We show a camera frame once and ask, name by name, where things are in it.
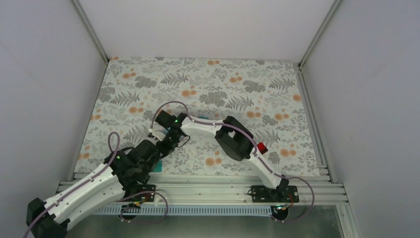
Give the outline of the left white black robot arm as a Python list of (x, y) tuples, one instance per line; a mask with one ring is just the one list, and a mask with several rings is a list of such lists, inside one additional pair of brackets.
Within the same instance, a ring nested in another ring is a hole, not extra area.
[(158, 146), (149, 140), (136, 147), (111, 149), (102, 164), (70, 188), (29, 202), (24, 236), (63, 238), (81, 220), (110, 203), (130, 201), (136, 207), (153, 201), (155, 186), (147, 182), (161, 158)]

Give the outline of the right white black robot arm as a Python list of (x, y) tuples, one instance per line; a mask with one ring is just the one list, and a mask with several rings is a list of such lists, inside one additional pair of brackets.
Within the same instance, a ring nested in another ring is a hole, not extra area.
[(280, 202), (287, 196), (287, 178), (277, 173), (263, 155), (267, 148), (254, 141), (254, 136), (231, 116), (224, 120), (200, 119), (188, 113), (173, 116), (165, 111), (155, 115), (153, 123), (159, 124), (166, 132), (156, 131), (153, 124), (149, 128), (149, 135), (163, 142), (165, 139), (175, 139), (179, 143), (180, 137), (201, 136), (215, 139), (225, 154), (231, 159), (243, 162), (261, 179), (271, 200)]

